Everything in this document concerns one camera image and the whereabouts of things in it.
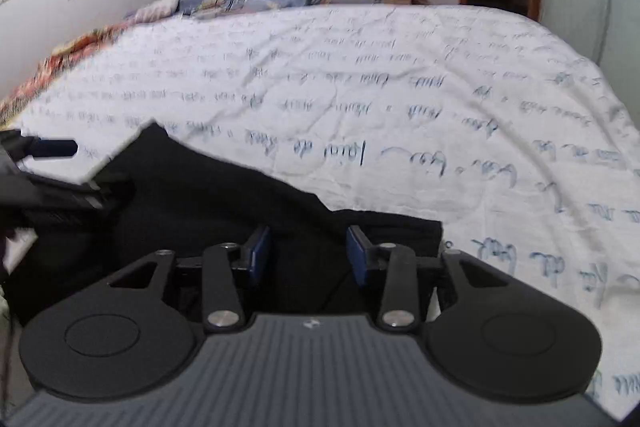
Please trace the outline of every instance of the wrinkled sheet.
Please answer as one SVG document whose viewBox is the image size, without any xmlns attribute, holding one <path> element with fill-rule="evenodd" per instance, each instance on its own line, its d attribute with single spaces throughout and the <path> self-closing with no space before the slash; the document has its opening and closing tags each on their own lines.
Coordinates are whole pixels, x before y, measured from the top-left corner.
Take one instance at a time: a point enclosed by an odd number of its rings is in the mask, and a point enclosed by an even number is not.
<svg viewBox="0 0 640 427">
<path fill-rule="evenodd" d="M 442 220 L 449 247 L 597 325 L 594 399 L 621 417 L 640 398 L 640 136 L 546 28 L 473 7 L 174 18 L 84 60 L 14 125 L 75 138 L 75 158 L 26 168 L 78 181 L 151 119 L 330 208 Z"/>
</svg>

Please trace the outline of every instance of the round black pad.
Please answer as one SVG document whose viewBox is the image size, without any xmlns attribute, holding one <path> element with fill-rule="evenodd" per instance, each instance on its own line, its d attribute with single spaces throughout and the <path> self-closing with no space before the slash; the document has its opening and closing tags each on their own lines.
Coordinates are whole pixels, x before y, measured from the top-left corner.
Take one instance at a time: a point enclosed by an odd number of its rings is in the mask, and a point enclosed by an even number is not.
<svg viewBox="0 0 640 427">
<path fill-rule="evenodd" d="M 140 328 L 122 315 L 91 315 L 66 330 L 66 345 L 86 357 L 112 357 L 136 344 Z"/>
<path fill-rule="evenodd" d="M 600 359 L 596 328 L 574 309 L 510 280 L 461 285 L 458 302 L 426 328 L 426 347 L 442 372 L 473 393 L 541 403 L 583 392 Z"/>
<path fill-rule="evenodd" d="M 47 309 L 24 329 L 20 357 L 37 387 L 111 400 L 180 369 L 194 347 L 185 318 L 146 290 L 92 290 Z"/>
</svg>

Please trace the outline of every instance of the bed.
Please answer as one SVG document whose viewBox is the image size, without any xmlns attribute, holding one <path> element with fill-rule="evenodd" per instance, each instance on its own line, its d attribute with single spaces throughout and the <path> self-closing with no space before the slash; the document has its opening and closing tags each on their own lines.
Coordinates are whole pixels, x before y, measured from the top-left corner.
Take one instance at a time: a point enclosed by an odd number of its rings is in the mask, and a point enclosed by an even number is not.
<svg viewBox="0 0 640 427">
<path fill-rule="evenodd" d="M 640 136 L 598 68 L 546 28 L 476 7 L 322 6 L 125 31 L 12 121 L 73 137 L 80 181 L 156 120 L 328 207 L 441 220 L 579 309 L 604 341 L 588 393 L 640 393 Z"/>
</svg>

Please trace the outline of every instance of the pillow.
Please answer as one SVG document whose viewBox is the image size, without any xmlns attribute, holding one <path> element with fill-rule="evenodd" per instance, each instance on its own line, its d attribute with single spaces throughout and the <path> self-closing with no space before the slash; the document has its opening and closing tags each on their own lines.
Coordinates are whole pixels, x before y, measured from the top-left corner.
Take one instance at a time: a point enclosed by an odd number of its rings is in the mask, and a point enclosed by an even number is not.
<svg viewBox="0 0 640 427">
<path fill-rule="evenodd" d="M 165 19 L 175 13 L 178 9 L 179 1 L 180 0 L 157 0 L 149 6 L 145 6 L 138 10 L 135 15 L 128 19 L 128 21 L 140 24 Z"/>
</svg>

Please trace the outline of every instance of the metal rivet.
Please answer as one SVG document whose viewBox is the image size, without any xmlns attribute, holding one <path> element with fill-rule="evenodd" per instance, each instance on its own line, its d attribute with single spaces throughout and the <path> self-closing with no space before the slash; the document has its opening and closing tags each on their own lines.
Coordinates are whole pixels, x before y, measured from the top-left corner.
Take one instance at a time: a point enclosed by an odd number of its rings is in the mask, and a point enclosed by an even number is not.
<svg viewBox="0 0 640 427">
<path fill-rule="evenodd" d="M 382 315 L 382 321 L 393 328 L 404 328 L 414 323 L 414 314 L 406 310 L 391 310 Z"/>
<path fill-rule="evenodd" d="M 207 320 L 212 326 L 228 328 L 238 324 L 240 316 L 229 310 L 218 310 L 217 312 L 210 313 Z"/>
</svg>

